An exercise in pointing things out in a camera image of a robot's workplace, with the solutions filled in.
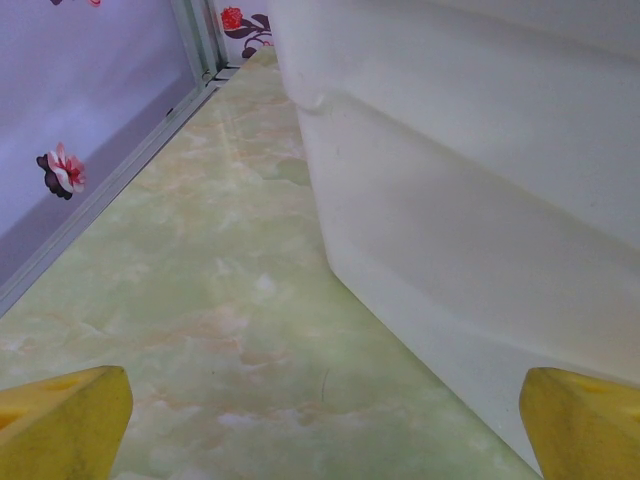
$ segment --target leaf decal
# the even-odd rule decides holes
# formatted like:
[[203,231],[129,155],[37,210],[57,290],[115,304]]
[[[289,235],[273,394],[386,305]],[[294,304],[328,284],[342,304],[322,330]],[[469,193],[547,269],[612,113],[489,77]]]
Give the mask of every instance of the leaf decal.
[[251,58],[256,53],[256,49],[253,47],[247,47],[242,51],[242,58]]
[[269,24],[269,17],[263,15],[262,13],[256,13],[255,15],[251,15],[256,22],[264,27],[265,30],[271,31],[271,25]]
[[253,26],[253,27],[237,28],[236,30],[225,30],[224,34],[227,37],[235,38],[237,40],[240,38],[247,37],[255,31],[256,31],[256,27]]

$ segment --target red flower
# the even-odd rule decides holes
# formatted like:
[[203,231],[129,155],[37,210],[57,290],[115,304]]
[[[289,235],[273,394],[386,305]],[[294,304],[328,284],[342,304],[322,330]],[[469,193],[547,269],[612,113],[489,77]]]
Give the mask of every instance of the red flower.
[[227,7],[220,14],[222,27],[225,30],[235,30],[242,26],[242,10],[236,7]]

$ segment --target yellow plastic part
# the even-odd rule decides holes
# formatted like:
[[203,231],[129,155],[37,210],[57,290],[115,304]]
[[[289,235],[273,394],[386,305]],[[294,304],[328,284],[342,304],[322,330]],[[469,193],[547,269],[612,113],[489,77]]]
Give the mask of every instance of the yellow plastic part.
[[546,480],[640,479],[640,390],[536,368],[520,414]]
[[107,480],[133,399],[120,367],[0,392],[1,480]]

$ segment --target lavender wall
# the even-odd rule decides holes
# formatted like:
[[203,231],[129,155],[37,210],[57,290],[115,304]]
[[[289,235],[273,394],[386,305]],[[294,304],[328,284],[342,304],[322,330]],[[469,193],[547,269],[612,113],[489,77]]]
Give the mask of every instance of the lavender wall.
[[[170,0],[20,0],[1,14],[0,287],[196,86]],[[85,165],[80,193],[67,163],[69,200],[36,164],[59,142]]]

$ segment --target flower decal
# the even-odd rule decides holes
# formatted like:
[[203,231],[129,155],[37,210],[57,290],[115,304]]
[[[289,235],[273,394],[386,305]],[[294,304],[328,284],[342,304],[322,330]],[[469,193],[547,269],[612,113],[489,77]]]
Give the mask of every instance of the flower decal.
[[235,30],[242,26],[242,10],[236,7],[227,7],[222,11],[222,26],[225,30]]
[[273,45],[271,39],[271,25],[269,17],[261,13],[251,15],[251,20],[244,18],[242,10],[237,7],[227,7],[220,14],[222,27],[227,37],[235,40],[247,38],[244,42],[242,58],[251,58],[257,48]]
[[[89,2],[89,5],[91,5],[92,7],[99,7],[100,3],[102,2],[102,0],[87,0],[87,1]],[[62,3],[62,0],[51,0],[51,3],[57,6]]]
[[84,191],[84,164],[75,155],[67,155],[62,143],[55,151],[36,158],[36,162],[44,170],[44,184],[54,195],[69,200],[74,193]]

